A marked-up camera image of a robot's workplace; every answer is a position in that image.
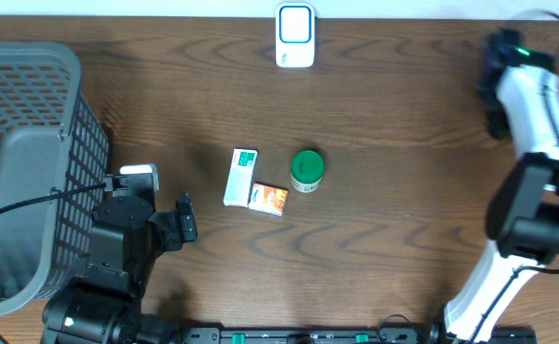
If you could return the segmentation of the white green Panadol box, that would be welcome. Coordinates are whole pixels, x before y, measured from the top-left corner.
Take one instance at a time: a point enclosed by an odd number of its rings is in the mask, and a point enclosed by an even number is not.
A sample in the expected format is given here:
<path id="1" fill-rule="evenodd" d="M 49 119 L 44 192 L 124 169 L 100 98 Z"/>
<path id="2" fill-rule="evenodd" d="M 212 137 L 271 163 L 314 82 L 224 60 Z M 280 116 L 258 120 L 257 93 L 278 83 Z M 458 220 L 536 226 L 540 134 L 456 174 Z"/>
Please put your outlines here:
<path id="1" fill-rule="evenodd" d="M 223 198 L 224 205 L 247 207 L 257 158 L 258 151 L 255 149 L 233 150 Z"/>

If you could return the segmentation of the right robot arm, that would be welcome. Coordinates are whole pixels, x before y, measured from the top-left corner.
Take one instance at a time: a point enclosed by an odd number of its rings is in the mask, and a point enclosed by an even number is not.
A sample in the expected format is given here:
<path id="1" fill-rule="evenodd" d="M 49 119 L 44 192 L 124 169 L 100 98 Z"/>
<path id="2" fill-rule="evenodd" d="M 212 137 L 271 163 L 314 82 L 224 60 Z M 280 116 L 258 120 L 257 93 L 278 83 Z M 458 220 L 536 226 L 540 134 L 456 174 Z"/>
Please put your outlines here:
<path id="1" fill-rule="evenodd" d="M 510 137 L 516 164 L 485 215 L 483 254 L 442 310 L 439 343 L 490 343 L 505 309 L 534 276 L 559 275 L 559 75 L 552 54 L 500 29 L 484 50 L 479 94 L 494 138 Z"/>

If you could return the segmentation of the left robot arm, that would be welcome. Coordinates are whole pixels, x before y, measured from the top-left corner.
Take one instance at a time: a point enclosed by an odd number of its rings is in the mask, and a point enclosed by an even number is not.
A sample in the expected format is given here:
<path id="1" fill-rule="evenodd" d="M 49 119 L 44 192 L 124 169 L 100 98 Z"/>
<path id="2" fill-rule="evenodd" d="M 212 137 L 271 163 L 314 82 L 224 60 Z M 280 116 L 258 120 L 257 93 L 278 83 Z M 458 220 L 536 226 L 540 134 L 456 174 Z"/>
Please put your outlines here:
<path id="1" fill-rule="evenodd" d="M 97 206 L 89 251 L 47 303 L 43 343 L 181 343 L 180 326 L 141 310 L 156 260 L 197 240 L 189 195 L 169 212 L 136 196 Z"/>

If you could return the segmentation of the green lid supplement bottle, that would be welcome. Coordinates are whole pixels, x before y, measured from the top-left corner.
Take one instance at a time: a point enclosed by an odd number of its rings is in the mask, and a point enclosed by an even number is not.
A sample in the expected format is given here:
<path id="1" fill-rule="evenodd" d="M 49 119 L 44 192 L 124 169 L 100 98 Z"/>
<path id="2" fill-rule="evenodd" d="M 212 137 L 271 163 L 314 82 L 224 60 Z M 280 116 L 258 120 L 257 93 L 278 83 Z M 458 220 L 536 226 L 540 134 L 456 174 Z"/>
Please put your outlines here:
<path id="1" fill-rule="evenodd" d="M 321 184 L 324 173 L 322 156 L 313 150 L 302 150 L 292 160 L 290 180 L 297 191 L 311 193 Z"/>

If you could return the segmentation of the small orange box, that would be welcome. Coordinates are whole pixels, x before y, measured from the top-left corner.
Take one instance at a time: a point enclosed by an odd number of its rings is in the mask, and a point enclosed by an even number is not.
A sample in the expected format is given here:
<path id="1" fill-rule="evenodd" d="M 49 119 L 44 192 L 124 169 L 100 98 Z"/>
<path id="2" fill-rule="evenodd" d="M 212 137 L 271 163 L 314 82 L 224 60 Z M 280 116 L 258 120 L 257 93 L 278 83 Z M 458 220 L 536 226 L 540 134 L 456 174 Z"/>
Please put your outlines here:
<path id="1" fill-rule="evenodd" d="M 287 189 L 255 183 L 251 188 L 247 207 L 254 211 L 282 216 L 288 195 Z"/>

